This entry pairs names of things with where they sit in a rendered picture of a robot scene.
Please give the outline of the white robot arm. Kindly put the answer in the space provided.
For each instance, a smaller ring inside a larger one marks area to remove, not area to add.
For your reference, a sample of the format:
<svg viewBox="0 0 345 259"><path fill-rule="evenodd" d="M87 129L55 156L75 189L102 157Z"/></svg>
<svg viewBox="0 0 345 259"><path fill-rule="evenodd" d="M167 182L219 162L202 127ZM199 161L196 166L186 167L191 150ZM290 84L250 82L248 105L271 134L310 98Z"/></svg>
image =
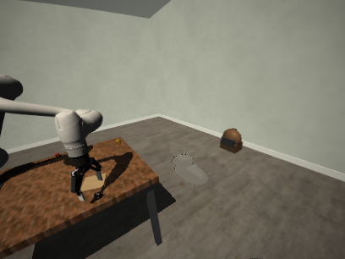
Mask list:
<svg viewBox="0 0 345 259"><path fill-rule="evenodd" d="M0 135L5 113L55 117L57 134L68 156L81 157L89 151L85 137L101 126L103 117L100 113L16 102L16 97L22 93L23 86L18 80L0 74Z"/></svg>

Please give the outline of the tan square mat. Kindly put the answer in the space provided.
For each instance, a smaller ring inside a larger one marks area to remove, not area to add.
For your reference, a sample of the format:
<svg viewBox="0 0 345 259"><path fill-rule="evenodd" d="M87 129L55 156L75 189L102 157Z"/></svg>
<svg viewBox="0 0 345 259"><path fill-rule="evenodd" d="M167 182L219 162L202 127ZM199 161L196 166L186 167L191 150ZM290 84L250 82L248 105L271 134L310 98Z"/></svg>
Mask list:
<svg viewBox="0 0 345 259"><path fill-rule="evenodd" d="M102 179L98 180L96 175L94 176L90 176L90 177L86 177L84 180L84 183L81 186L81 191L87 191L87 190L94 190L94 189L98 189L104 186L105 183L105 178L106 178L107 174L102 174Z"/></svg>

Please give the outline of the black die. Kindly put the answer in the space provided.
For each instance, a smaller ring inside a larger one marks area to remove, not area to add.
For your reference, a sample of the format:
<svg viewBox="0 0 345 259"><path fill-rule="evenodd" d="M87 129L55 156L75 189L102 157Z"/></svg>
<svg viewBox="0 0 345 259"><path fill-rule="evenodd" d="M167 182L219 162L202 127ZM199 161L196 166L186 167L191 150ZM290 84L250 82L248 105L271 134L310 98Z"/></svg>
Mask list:
<svg viewBox="0 0 345 259"><path fill-rule="evenodd" d="M100 192L99 192L99 191L96 192L96 193L94 194L94 197L95 197L96 201L99 200L99 199L101 199Z"/></svg>

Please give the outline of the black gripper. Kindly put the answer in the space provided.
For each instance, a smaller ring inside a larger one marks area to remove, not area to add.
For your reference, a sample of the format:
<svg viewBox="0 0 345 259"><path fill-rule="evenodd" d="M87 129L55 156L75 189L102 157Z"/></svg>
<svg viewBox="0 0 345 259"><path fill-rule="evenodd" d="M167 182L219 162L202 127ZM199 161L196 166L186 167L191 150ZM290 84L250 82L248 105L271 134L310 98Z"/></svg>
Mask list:
<svg viewBox="0 0 345 259"><path fill-rule="evenodd" d="M85 173L89 171L90 169L97 170L96 176L98 180L103 181L101 176L101 165L95 160L93 157L89 157L88 152L81 156L81 157L74 157L71 158L73 161L74 166L76 167L76 170L71 172L71 192L76 193L79 197L80 201L84 201L84 195L81 191L81 184L83 177L85 176ZM90 165L90 163L94 164L96 167L93 167ZM78 189L77 189L78 184Z"/></svg>

